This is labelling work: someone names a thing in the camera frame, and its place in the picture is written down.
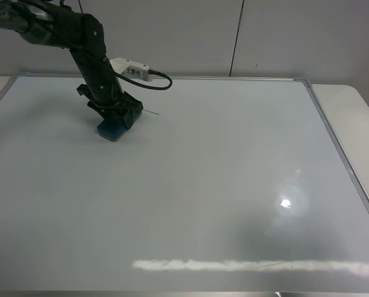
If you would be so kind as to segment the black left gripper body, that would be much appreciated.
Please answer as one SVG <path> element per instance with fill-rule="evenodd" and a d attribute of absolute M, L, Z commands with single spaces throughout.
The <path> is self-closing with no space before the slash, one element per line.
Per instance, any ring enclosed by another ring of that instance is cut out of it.
<path fill-rule="evenodd" d="M 87 98 L 99 108 L 125 108 L 124 92 L 112 73 L 106 49 L 69 51 L 89 89 Z"/>

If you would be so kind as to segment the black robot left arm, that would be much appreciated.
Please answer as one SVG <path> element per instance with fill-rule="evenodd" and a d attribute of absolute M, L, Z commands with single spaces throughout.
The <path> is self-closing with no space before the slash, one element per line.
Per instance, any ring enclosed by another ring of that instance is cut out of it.
<path fill-rule="evenodd" d="M 108 127 L 128 130 L 142 113 L 142 103 L 118 82 L 106 56 L 103 26 L 94 16 L 45 1 L 0 1 L 0 28 L 33 45 L 69 50 L 85 81 L 77 92 Z"/>

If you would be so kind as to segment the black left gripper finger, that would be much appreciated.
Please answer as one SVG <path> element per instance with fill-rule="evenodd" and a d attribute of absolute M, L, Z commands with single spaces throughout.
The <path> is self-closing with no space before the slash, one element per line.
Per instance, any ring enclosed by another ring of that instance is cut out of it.
<path fill-rule="evenodd" d="M 111 107 L 111 121 L 117 126 L 130 129 L 142 113 L 142 102 L 124 92 Z"/>
<path fill-rule="evenodd" d="M 97 105 L 96 100 L 94 99 L 94 96 L 92 95 L 91 91 L 89 90 L 88 86 L 86 84 L 80 84 L 77 87 L 77 92 L 80 96 L 86 97 L 88 99 L 87 106 L 94 110 L 96 113 L 98 113 L 103 119 L 106 119 L 109 117 L 109 112 L 102 108 L 101 106 Z"/>

